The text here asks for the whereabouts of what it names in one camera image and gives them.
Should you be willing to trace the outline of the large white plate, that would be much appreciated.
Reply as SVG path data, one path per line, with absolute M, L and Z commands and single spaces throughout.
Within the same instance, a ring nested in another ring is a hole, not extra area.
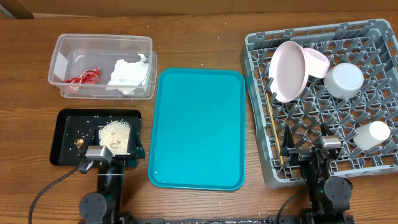
M 308 73 L 303 48 L 294 41 L 286 41 L 276 48 L 270 62 L 270 90 L 276 100 L 288 103 L 304 90 Z

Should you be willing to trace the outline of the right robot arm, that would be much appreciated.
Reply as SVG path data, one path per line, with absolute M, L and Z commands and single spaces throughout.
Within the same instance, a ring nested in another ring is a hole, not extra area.
M 321 124 L 321 131 L 310 149 L 300 149 L 294 143 L 290 128 L 285 127 L 281 153 L 289 158 L 290 165 L 300 167 L 306 189 L 281 206 L 277 223 L 283 220 L 283 209 L 304 193 L 309 196 L 310 208 L 301 210 L 299 215 L 287 220 L 288 223 L 354 223 L 353 217 L 345 215 L 350 209 L 353 185 L 346 178 L 331 176 L 328 168 L 329 162 L 338 158 L 342 143 L 325 123 Z

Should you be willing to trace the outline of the grey bowl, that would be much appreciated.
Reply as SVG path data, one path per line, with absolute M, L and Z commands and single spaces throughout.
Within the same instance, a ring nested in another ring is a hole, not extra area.
M 335 98 L 350 99 L 360 92 L 364 75 L 356 65 L 340 63 L 326 73 L 323 82 Z

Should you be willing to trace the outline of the pile of rice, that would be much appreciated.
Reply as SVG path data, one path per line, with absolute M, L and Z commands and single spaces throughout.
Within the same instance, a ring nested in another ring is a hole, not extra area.
M 114 156 L 128 154 L 130 129 L 129 123 L 124 121 L 108 123 L 98 131 L 99 145 L 106 146 Z

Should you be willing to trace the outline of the brown food scrap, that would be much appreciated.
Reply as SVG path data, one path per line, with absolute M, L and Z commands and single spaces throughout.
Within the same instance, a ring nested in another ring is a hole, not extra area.
M 76 139 L 74 143 L 75 143 L 76 148 L 79 149 L 83 145 L 84 140 L 83 139 Z

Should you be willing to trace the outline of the small white plate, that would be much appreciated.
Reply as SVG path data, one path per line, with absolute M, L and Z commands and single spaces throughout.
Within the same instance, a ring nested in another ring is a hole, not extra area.
M 328 58 L 321 52 L 311 48 L 304 48 L 303 52 L 307 73 L 315 78 L 325 78 L 330 66 Z

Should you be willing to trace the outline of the wooden chopstick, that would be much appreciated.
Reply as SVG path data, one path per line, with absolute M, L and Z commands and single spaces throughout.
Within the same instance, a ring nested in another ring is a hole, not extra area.
M 278 138 L 277 131 L 276 131 L 276 128 L 275 128 L 275 122 L 274 122 L 274 117 L 273 117 L 272 108 L 271 108 L 271 102 L 270 102 L 268 93 L 266 93 L 266 101 L 267 101 L 268 115 L 270 117 L 270 121 L 271 121 L 271 125 L 272 125 L 272 132 L 273 132 L 273 135 L 274 135 L 275 144 L 276 144 L 276 148 L 277 148 L 277 155 L 279 156 L 280 165 L 283 166 L 284 165 L 284 160 L 283 160 L 282 155 L 280 154 L 279 138 Z

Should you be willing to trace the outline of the white napkin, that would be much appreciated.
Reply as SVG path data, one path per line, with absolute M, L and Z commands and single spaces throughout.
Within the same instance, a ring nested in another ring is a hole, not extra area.
M 124 59 L 118 60 L 108 85 L 140 86 L 143 87 L 144 91 L 147 91 L 149 64 L 145 63 L 147 58 L 144 54 L 138 54 L 138 56 L 141 58 L 138 62 L 126 62 Z

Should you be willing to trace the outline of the grey dishwasher rack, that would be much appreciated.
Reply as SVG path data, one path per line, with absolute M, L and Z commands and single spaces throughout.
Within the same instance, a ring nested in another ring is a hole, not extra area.
M 276 100 L 270 90 L 271 57 L 276 48 L 292 40 L 323 53 L 332 65 L 352 63 L 364 75 L 360 92 L 351 99 L 330 95 L 319 78 L 308 79 L 303 93 L 289 103 Z M 308 149 L 321 135 L 325 123 L 342 143 L 331 175 L 356 177 L 397 171 L 397 39 L 384 19 L 273 30 L 248 34 L 240 55 L 246 88 L 256 124 L 256 144 L 265 184 L 273 189 L 301 185 L 300 169 L 283 157 L 280 165 L 267 110 L 269 94 L 275 128 L 282 146 L 285 126 L 295 145 Z M 374 121 L 386 123 L 390 136 L 365 151 L 355 145 L 356 128 Z

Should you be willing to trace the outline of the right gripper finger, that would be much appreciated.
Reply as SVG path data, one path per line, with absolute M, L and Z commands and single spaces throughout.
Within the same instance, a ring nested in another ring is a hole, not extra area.
M 280 154 L 281 156 L 289 156 L 291 150 L 295 150 L 295 143 L 289 126 L 285 126 Z
M 329 127 L 325 123 L 322 123 L 320 125 L 320 128 L 321 128 L 322 136 L 332 136 L 333 135 L 333 132 L 329 129 Z

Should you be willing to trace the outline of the black plastic tray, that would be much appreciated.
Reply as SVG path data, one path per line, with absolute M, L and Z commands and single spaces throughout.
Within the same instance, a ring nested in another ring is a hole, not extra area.
M 124 121 L 135 126 L 140 134 L 141 113 L 122 109 L 63 109 L 58 113 L 50 151 L 50 163 L 55 166 L 77 166 L 80 163 L 76 139 L 86 140 L 93 128 L 102 128 L 112 121 Z M 135 167 L 137 160 L 129 167 Z

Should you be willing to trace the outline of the clear plastic bin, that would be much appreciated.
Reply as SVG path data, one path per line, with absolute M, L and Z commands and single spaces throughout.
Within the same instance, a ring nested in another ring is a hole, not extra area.
M 147 87 L 108 85 L 116 62 L 138 62 L 144 54 L 149 64 Z M 98 67 L 98 84 L 63 83 L 84 71 Z M 50 62 L 48 81 L 60 89 L 65 98 L 102 100 L 149 100 L 154 95 L 157 78 L 157 55 L 150 37 L 111 34 L 62 34 L 59 36 Z

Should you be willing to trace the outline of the red snack wrapper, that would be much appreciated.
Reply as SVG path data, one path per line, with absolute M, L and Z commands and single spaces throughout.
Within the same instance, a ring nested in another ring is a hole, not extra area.
M 84 71 L 81 75 L 73 78 L 69 78 L 63 81 L 63 83 L 72 84 L 98 84 L 101 81 L 101 74 L 98 67 Z

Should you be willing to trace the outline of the small white cup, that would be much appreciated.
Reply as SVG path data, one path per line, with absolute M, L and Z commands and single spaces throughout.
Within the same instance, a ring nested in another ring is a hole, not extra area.
M 382 121 L 374 121 L 355 129 L 357 135 L 353 138 L 355 145 L 362 150 L 380 145 L 390 136 L 390 129 L 386 123 Z

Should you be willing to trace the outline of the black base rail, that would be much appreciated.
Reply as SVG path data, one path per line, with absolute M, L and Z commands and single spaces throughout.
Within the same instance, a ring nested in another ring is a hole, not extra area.
M 267 218 L 241 218 L 241 219 L 186 219 L 186 220 L 164 220 L 163 218 L 138 219 L 139 224 L 276 224 L 276 215 Z M 279 218 L 280 224 L 299 224 L 299 216 L 283 215 Z M 353 217 L 347 217 L 346 223 L 354 224 Z

